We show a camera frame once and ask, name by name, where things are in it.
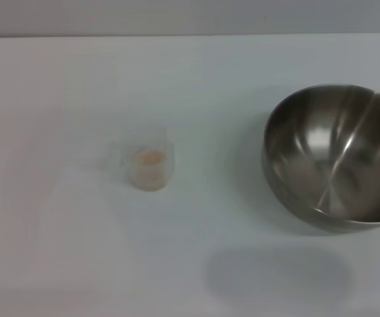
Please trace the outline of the clear plastic measuring cup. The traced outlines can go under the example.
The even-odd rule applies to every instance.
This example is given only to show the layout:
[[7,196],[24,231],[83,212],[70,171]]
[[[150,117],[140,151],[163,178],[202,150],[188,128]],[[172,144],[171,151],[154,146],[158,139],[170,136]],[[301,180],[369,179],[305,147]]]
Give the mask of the clear plastic measuring cup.
[[175,168],[175,151],[174,144],[163,127],[135,127],[125,131],[110,144],[106,167],[115,179],[139,189],[131,179],[133,160],[139,153],[150,150],[157,150],[166,154],[167,185]]

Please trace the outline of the white rice grains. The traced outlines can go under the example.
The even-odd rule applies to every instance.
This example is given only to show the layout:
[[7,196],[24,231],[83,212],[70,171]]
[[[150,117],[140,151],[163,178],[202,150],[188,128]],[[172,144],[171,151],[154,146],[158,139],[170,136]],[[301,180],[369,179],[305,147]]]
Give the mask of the white rice grains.
[[131,179],[141,190],[157,191],[166,186],[166,154],[157,150],[139,153],[133,160]]

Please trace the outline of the stainless steel mixing bowl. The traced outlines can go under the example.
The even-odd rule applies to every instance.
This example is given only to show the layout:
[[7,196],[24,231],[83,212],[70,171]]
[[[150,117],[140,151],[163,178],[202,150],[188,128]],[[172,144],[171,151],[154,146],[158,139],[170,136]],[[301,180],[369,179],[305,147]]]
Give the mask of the stainless steel mixing bowl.
[[266,122],[262,167],[275,196],[306,223],[380,227],[380,93],[325,84],[289,95]]

